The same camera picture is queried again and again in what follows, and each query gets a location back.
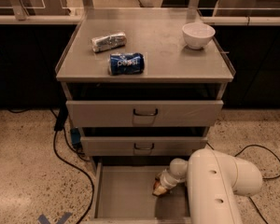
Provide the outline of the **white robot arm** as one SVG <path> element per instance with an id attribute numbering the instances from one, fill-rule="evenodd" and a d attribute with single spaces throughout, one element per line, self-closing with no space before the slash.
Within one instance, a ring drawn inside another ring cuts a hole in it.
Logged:
<path id="1" fill-rule="evenodd" d="M 259 193 L 262 182 L 254 163 L 203 148 L 186 161 L 172 160 L 157 175 L 153 194 L 161 196 L 185 183 L 192 224 L 243 224 L 235 197 Z"/>

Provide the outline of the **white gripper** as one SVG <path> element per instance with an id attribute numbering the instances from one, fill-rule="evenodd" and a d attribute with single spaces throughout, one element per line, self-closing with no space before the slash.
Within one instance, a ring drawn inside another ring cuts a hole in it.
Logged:
<path id="1" fill-rule="evenodd" d="M 173 189 L 177 184 L 184 183 L 186 180 L 185 173 L 174 173 L 169 168 L 155 175 L 155 180 L 161 182 L 161 186 L 154 188 L 152 194 L 162 196 Z"/>

